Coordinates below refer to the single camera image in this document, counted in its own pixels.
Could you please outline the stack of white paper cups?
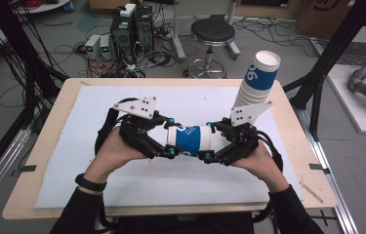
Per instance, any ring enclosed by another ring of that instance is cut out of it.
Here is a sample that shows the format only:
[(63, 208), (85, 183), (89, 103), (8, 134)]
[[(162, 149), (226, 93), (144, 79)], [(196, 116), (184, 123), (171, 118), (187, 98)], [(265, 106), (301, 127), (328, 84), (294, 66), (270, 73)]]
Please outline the stack of white paper cups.
[(247, 113), (251, 113), (249, 123), (255, 124), (258, 117), (272, 107), (272, 102), (267, 100), (270, 91), (271, 88), (263, 91), (257, 90), (250, 87), (245, 80), (242, 80), (233, 106), (249, 106), (247, 110)]

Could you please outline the black metal frame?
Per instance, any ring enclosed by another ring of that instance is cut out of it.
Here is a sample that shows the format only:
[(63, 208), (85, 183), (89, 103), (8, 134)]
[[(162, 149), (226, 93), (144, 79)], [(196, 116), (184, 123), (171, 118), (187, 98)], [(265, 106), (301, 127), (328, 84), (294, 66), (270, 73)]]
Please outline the black metal frame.
[(337, 32), (332, 36), (313, 68), (302, 78), (283, 87), (285, 93), (299, 88), (297, 93), (290, 98), (291, 105), (299, 110), (305, 110), (307, 102), (312, 99), (308, 129), (316, 141), (319, 141), (317, 130), (323, 83), (365, 22), (366, 0), (355, 0), (351, 10)]

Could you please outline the white platform board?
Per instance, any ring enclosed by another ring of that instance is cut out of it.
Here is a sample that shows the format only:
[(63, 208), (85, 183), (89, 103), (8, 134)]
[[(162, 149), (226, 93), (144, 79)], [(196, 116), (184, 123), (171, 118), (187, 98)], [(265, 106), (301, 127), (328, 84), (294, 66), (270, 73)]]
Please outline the white platform board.
[(328, 74), (328, 82), (342, 103), (355, 129), (366, 134), (366, 97), (351, 92), (347, 83), (352, 73), (358, 69), (355, 65), (336, 64)]

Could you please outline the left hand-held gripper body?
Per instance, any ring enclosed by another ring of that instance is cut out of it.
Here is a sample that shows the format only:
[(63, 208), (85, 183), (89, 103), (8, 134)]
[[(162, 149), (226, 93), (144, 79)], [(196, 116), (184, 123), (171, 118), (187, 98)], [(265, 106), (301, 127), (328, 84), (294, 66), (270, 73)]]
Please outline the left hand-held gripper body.
[(123, 99), (113, 109), (124, 112), (121, 117), (119, 134), (123, 140), (149, 159), (154, 157), (172, 158), (166, 147), (148, 135), (157, 126), (169, 121), (155, 109), (156, 97)]

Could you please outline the white table mat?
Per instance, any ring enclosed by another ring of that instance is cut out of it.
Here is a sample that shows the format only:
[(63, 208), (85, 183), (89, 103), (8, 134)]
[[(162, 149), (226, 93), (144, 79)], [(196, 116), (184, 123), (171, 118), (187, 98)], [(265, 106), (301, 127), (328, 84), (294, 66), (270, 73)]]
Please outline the white table mat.
[[(157, 99), (164, 116), (200, 126), (228, 116), (235, 87), (84, 86), (64, 124), (36, 199), (38, 209), (62, 208), (75, 178), (94, 159), (95, 140), (107, 111), (124, 98)], [(134, 160), (116, 170), (103, 192), (109, 207), (265, 203), (268, 189), (247, 171), (205, 164), (189, 156)]]

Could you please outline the black round stool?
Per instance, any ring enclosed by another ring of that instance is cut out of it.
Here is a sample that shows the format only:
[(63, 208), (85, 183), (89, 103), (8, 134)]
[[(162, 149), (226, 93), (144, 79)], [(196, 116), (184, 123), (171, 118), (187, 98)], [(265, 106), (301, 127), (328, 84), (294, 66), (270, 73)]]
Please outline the black round stool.
[(225, 47), (234, 41), (234, 28), (224, 19), (199, 19), (191, 25), (191, 36), (208, 47), (205, 58), (194, 60), (183, 71), (184, 77), (224, 79), (226, 71), (216, 60), (212, 59), (215, 47)]

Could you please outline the white box device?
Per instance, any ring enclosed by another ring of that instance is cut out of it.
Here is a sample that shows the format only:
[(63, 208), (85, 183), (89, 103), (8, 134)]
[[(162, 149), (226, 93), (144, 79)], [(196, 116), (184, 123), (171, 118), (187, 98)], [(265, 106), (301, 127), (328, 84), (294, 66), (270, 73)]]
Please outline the white box device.
[(137, 8), (136, 4), (127, 3), (125, 7), (120, 11), (120, 16), (129, 18), (133, 14), (136, 8)]

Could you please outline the thin wooden stick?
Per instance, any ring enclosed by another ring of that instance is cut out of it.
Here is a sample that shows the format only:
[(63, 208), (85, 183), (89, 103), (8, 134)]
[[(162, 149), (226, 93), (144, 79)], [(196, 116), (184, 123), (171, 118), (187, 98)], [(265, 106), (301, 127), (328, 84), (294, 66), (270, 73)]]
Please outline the thin wooden stick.
[(316, 199), (320, 204), (323, 204), (323, 199), (318, 196), (311, 188), (309, 188), (304, 182), (300, 181), (300, 185), (305, 189), (314, 199)]

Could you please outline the white paper cup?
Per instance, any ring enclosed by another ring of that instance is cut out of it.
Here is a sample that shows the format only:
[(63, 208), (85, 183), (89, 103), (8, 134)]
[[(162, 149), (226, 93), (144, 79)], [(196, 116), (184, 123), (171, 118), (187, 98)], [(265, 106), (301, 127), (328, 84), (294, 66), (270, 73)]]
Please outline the white paper cup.
[(281, 58), (276, 53), (271, 51), (258, 51), (255, 53), (252, 63), (259, 67), (276, 67), (278, 71)]
[[(218, 151), (228, 145), (228, 141), (218, 133), (212, 133), (208, 126), (199, 126), (201, 130), (200, 150), (215, 150)], [(168, 129), (167, 144), (176, 146), (176, 128), (170, 127)]]

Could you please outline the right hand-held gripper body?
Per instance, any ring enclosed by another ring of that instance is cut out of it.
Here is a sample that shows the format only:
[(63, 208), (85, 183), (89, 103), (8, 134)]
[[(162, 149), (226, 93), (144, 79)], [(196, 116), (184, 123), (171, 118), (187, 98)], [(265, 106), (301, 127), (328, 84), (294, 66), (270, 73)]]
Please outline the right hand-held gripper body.
[(247, 157), (259, 146), (260, 139), (269, 147), (272, 146), (269, 136), (253, 125), (256, 119), (271, 107), (272, 102), (267, 101), (231, 108), (230, 116), (218, 123), (218, 130), (229, 141), (229, 145), (218, 152), (221, 164), (229, 166)]

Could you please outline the brown cardboard box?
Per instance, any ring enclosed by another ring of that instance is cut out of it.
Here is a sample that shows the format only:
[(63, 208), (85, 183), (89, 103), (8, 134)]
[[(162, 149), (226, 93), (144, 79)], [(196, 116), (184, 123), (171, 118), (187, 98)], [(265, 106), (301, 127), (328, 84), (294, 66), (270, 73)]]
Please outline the brown cardboard box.
[(296, 20), (297, 33), (331, 39), (354, 3), (355, 0), (304, 0)]

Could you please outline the person's left hand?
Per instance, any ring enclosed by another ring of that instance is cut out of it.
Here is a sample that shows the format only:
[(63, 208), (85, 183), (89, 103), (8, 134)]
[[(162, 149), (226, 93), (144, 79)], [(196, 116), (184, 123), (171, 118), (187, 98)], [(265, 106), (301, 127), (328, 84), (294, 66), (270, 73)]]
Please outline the person's left hand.
[(119, 135), (120, 128), (115, 127), (102, 144), (95, 159), (84, 173), (84, 178), (103, 184), (109, 175), (133, 160), (145, 159), (138, 150), (126, 144)]

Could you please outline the black wristband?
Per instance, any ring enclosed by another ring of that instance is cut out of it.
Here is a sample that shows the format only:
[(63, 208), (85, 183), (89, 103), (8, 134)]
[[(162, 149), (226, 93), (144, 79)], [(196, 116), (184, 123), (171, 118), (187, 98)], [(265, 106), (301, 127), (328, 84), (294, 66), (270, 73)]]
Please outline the black wristband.
[(79, 186), (81, 186), (85, 189), (91, 190), (91, 191), (95, 191), (95, 192), (103, 192), (104, 189), (106, 188), (106, 182), (105, 183), (95, 183), (95, 182), (89, 181), (88, 179), (86, 179), (84, 177), (83, 174), (77, 175), (75, 178), (75, 182)]

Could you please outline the person's right hand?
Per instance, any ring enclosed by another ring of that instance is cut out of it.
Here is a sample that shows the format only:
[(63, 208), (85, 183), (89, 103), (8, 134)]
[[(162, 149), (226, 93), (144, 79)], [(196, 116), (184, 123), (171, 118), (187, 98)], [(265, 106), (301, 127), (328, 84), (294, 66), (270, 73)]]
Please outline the person's right hand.
[(265, 183), (270, 193), (281, 192), (289, 187), (288, 181), (276, 166), (261, 140), (259, 146), (251, 154), (232, 163), (232, 166), (244, 169), (256, 176)]

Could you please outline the blue cup sleeve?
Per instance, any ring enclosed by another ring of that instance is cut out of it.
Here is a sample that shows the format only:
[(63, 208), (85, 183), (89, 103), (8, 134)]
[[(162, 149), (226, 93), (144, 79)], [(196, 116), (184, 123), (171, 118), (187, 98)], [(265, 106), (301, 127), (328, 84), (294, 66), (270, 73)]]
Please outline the blue cup sleeve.
[(259, 67), (252, 63), (245, 73), (244, 81), (247, 88), (268, 91), (272, 87), (276, 74), (276, 67)]
[(176, 146), (190, 156), (196, 156), (201, 141), (201, 130), (199, 126), (176, 128)]

